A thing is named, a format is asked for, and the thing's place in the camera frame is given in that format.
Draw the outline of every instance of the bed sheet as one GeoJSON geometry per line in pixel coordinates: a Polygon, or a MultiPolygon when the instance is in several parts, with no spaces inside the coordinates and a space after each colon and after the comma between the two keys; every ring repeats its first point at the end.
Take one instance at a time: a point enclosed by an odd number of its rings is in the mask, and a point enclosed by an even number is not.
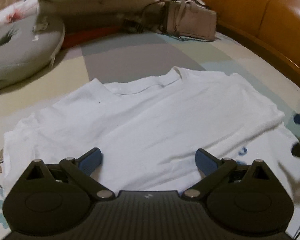
{"type": "Polygon", "coordinates": [[[239,73],[285,113],[300,141],[300,88],[260,57],[218,33],[214,42],[178,41],[156,33],[116,34],[60,52],[55,66],[0,91],[0,239],[10,232],[2,214],[3,134],[33,111],[49,106],[94,78],[129,82],[167,73],[173,66],[239,73]]]}

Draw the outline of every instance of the handbag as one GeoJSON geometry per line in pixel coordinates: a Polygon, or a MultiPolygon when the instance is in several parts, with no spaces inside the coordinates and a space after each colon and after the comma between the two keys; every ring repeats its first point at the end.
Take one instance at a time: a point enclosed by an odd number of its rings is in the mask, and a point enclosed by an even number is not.
{"type": "Polygon", "coordinates": [[[163,6],[162,33],[215,40],[217,13],[196,0],[169,0],[163,6]]]}

